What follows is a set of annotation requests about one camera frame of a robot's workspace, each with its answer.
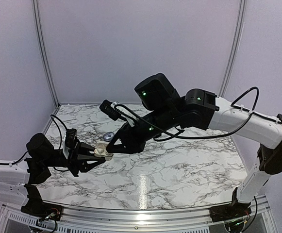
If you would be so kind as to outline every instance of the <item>robotic arm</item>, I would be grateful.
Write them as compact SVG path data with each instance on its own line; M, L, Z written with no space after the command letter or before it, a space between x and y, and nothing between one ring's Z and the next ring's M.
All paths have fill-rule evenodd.
M43 217L53 214L51 209L55 208L59 210L55 214L59 220L62 208L44 203L34 186L51 175L48 167L67 167L78 176L78 172L88 172L112 159L113 153L142 152L146 141L161 133L170 134L167 130L172 127L233 132L250 117L236 134L261 144L257 160L244 182L234 190L231 204L211 207L210 213L213 222L242 216L245 211L251 213L249 206L254 195L272 175L282 172L282 115L253 114L254 111L243 106L235 108L224 98L201 89L192 89L180 97L163 74L145 79L135 91L144 107L151 111L143 117L116 102L105 100L101 104L100 109L111 119L127 121L109 143L99 142L93 147L79 141L76 129L69 129L63 138L63 149L55 150L42 133L34 135L27 144L31 158L7 168L0 165L0 200L20 204L23 212ZM171 136L204 139L179 134Z
M256 162L243 183L234 190L231 204L210 209L213 221L227 220L243 214L244 211L251 212L249 205L254 195L272 175L282 172L281 114L277 117L253 114L254 111L244 109L243 106L232 107L232 103L226 99L201 89L192 89L184 97L180 97L163 74L145 79L135 91L144 107L152 112L142 118L137 117L134 124L125 123L106 147L109 153L142 152L147 140L159 137L162 131L174 126L234 132L250 117L236 134L261 144ZM118 112L127 116L120 111L120 106L123 105L114 105L105 100L100 109L116 120Z

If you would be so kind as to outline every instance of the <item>white marble tabletop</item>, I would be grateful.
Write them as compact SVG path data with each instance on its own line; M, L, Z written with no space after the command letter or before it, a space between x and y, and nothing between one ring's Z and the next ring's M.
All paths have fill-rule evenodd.
M141 116L147 113L142 105L128 106ZM64 105L57 116L68 128L77 129L81 141L93 146L124 123L111 120L98 105ZM183 135L218 133L222 132L190 128ZM58 148L60 137L53 123L46 137ZM111 161L79 177L50 171L52 176L37 186L44 200L111 209L170 209L226 202L246 176L229 137L150 140L142 153L114 154Z

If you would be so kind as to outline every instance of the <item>white backdrop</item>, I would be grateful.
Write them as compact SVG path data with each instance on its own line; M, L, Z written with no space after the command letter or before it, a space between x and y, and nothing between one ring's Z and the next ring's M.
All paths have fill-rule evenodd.
M134 87L164 73L181 95L218 93L238 0L41 0L61 103L140 102Z

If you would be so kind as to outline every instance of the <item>small gray object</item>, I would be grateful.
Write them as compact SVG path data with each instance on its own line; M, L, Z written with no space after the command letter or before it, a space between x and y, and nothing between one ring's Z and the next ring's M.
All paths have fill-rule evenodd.
M108 133L103 135L103 140L105 142L110 142L113 139L114 135L115 134L113 132L108 132Z

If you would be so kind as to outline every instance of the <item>white wall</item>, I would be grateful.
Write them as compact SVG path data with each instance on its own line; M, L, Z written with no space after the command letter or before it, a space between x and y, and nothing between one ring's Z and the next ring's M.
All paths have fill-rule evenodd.
M0 159L18 159L53 110L32 3L0 0Z
M218 92L238 0L41 0L59 101L140 102L134 87L164 73L181 95Z
M225 98L233 100L254 85L261 91L257 110L273 116L282 114L282 0L248 0L241 44ZM252 98L242 103L251 107ZM259 145L234 138L250 169ZM282 173L269 180L264 192L282 233Z

